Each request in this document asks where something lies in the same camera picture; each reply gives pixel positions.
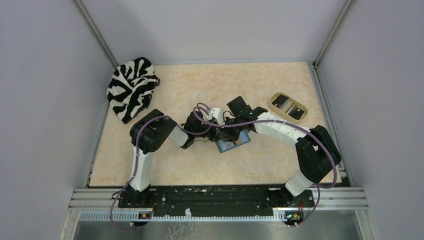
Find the teal leather card holder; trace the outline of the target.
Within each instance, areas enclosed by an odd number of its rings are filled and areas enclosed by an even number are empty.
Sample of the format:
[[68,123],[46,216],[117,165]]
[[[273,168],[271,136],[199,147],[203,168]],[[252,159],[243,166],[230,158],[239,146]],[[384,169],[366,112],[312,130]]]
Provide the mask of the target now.
[[246,143],[249,143],[251,141],[251,138],[249,136],[249,131],[248,130],[244,130],[239,134],[239,138],[236,141],[224,141],[224,140],[219,140],[217,141],[216,147],[218,149],[218,151],[222,154],[225,152],[228,152],[234,148],[240,147]]

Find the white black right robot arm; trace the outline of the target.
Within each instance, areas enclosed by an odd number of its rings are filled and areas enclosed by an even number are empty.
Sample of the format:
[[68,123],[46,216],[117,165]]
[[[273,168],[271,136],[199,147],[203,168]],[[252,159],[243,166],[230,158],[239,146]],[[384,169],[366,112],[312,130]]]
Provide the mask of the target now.
[[263,107],[251,108],[241,96],[227,105],[232,117],[224,117],[219,108],[212,108],[208,119],[215,120],[222,130],[228,130],[231,137],[248,130],[295,149],[299,170],[285,182],[281,193],[287,206],[295,206],[307,188],[320,183],[329,173],[337,172],[342,156],[324,126],[305,128],[284,121]]

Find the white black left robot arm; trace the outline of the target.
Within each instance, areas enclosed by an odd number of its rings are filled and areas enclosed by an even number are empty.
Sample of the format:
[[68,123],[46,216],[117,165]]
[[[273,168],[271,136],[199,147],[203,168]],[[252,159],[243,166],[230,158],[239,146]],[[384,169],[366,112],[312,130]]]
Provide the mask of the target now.
[[182,149],[189,148],[196,138],[214,141],[217,130],[202,123],[192,112],[183,126],[165,116],[160,110],[153,109],[130,129],[131,144],[133,146],[132,176],[124,192],[120,195],[120,202],[125,207],[136,205],[144,207],[150,200],[150,172],[154,152],[165,142],[170,140]]

